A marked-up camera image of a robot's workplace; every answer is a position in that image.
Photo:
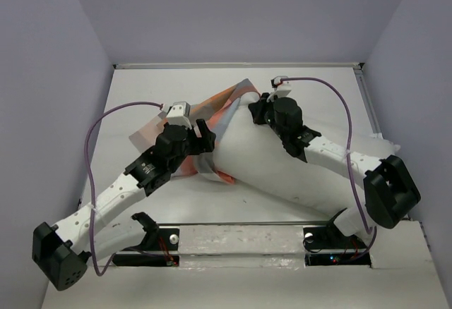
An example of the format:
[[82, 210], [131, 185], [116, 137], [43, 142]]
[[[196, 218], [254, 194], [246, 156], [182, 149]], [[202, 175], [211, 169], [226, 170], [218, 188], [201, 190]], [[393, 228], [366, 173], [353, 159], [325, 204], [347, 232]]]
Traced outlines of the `orange blue checked pillowcase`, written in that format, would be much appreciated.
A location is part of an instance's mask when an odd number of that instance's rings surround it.
[[[200, 104], [191, 106], [189, 119], [192, 122], [196, 119], [204, 119], [209, 129], [216, 134], [215, 147], [219, 148], [220, 141], [234, 113], [248, 97], [254, 102], [259, 99], [260, 94], [249, 79], [244, 79]], [[157, 135], [163, 130], [163, 126], [167, 122], [166, 115], [166, 111], [160, 112], [142, 128], [129, 136], [129, 140], [140, 153], [155, 143]], [[196, 174], [200, 174], [202, 177], [215, 182], [227, 184], [235, 182], [232, 176], [215, 166], [212, 153], [187, 157], [173, 176], [179, 178]]]

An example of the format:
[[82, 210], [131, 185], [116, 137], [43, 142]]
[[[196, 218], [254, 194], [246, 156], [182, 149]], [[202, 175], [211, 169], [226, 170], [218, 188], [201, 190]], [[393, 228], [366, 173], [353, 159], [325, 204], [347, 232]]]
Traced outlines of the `white pillow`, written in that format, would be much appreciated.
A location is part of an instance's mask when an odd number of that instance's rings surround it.
[[347, 178], [291, 157], [268, 126], [253, 123], [248, 105], [257, 98], [256, 93], [248, 92], [238, 99], [213, 153], [215, 168], [292, 208], [304, 219], [327, 219], [355, 206]]

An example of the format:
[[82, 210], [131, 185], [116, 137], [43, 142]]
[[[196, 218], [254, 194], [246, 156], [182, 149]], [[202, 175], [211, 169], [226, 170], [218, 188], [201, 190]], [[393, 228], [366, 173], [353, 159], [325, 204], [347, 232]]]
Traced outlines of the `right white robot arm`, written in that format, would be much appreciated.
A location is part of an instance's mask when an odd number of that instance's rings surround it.
[[248, 106], [257, 125], [267, 125], [281, 140], [285, 151], [307, 164], [320, 166], [348, 178], [352, 191], [364, 191], [364, 200], [332, 218], [326, 241], [341, 247], [361, 231], [376, 226], [394, 228], [421, 200], [420, 192], [400, 157], [372, 157], [331, 142], [306, 125], [302, 110], [290, 97], [264, 93]]

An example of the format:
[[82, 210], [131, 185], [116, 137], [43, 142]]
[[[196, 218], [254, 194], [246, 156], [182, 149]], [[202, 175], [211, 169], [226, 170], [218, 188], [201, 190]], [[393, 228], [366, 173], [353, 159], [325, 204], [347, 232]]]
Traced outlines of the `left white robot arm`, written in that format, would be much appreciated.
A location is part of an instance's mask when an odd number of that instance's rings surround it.
[[32, 260], [56, 290], [73, 286], [96, 257], [94, 237], [132, 205], [166, 184], [188, 156], [210, 153], [216, 135], [206, 121], [197, 127], [166, 123], [155, 144], [128, 165], [91, 202], [56, 224], [39, 224], [32, 233]]

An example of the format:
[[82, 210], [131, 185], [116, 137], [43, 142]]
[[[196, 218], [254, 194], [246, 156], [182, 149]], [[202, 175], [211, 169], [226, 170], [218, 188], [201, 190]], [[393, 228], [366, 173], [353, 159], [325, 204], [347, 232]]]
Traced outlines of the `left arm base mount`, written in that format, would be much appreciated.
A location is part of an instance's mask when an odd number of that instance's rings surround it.
[[141, 225], [144, 237], [139, 243], [116, 253], [112, 259], [115, 267], [178, 267], [178, 227], [160, 227], [144, 212], [131, 216]]

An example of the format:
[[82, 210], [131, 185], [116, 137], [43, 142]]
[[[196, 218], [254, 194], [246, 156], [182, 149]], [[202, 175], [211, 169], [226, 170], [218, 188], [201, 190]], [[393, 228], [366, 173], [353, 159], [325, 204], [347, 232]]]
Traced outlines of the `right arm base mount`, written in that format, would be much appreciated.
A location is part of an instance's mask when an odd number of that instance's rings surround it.
[[323, 225], [303, 228], [302, 245], [307, 267], [371, 266], [368, 245], [356, 235], [344, 236], [334, 225], [344, 211], [339, 211]]

